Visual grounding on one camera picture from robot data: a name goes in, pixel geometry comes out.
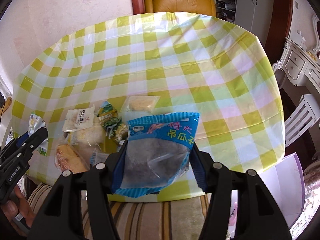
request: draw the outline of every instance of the shelf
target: shelf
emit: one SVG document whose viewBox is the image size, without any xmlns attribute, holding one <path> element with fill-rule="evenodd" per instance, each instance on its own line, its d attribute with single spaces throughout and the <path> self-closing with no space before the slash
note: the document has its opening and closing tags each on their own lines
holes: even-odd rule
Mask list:
<svg viewBox="0 0 320 240">
<path fill-rule="evenodd" d="M 230 12 L 236 12 L 236 11 L 229 10 L 229 9 L 226 9 L 226 8 L 223 8 L 223 7 L 219 7 L 219 6 L 216 6 L 216 8 L 220 8 L 220 9 L 227 10 L 227 11 L 230 11 Z"/>
</svg>

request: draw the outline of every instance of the brand logo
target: brand logo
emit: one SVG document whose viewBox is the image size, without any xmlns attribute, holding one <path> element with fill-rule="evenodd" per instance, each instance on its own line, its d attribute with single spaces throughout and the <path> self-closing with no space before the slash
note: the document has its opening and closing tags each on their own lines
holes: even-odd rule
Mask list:
<svg viewBox="0 0 320 240">
<path fill-rule="evenodd" d="M 16 168 L 16 170 L 11 174 L 11 177 L 8 179 L 8 181 L 11 181 L 13 177 L 18 173 L 19 170 L 20 170 L 20 166 L 18 166 L 18 168 Z"/>
</svg>

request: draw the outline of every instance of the checkered tablecloth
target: checkered tablecloth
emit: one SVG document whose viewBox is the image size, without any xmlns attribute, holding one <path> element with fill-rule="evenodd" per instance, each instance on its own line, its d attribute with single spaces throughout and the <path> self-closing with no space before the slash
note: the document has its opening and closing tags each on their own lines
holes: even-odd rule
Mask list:
<svg viewBox="0 0 320 240">
<path fill-rule="evenodd" d="M 18 76 L 13 91 L 15 136 L 32 111 L 49 131 L 46 156 L 35 154 L 29 176 L 49 185 L 55 142 L 69 109 L 120 109 L 127 95 L 160 96 L 156 114 L 200 112 L 198 147 L 234 171 L 262 172 L 284 156 L 279 89 L 256 36 L 215 17 L 185 12 L 120 17 L 64 36 Z M 169 201 L 202 195 L 192 170 L 158 195 Z"/>
</svg>

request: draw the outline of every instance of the table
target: table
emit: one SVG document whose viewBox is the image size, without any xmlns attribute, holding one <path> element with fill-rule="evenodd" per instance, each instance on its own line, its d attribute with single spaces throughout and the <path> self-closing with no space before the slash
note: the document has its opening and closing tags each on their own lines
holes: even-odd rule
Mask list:
<svg viewBox="0 0 320 240">
<path fill-rule="evenodd" d="M 232 23 L 192 13 L 120 17 L 66 35 L 15 81 L 12 127 L 25 133 L 32 111 L 49 132 L 46 156 L 35 154 L 29 176 L 52 185 L 55 143 L 69 109 L 120 109 L 128 95 L 160 96 L 155 113 L 200 112 L 196 143 L 234 171 L 262 172 L 284 156 L 284 116 L 270 62 L 256 36 Z M 190 170 L 158 195 L 171 201 L 204 193 Z"/>
</svg>

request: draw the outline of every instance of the cabinet door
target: cabinet door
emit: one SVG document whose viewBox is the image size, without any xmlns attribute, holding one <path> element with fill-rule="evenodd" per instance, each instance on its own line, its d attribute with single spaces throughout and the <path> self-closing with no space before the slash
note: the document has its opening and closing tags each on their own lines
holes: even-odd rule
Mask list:
<svg viewBox="0 0 320 240">
<path fill-rule="evenodd" d="M 255 10 L 251 32 L 255 34 L 262 46 L 266 44 L 273 11 L 273 0 L 255 0 Z"/>
<path fill-rule="evenodd" d="M 255 0 L 237 0 L 235 24 L 251 32 Z"/>
</svg>

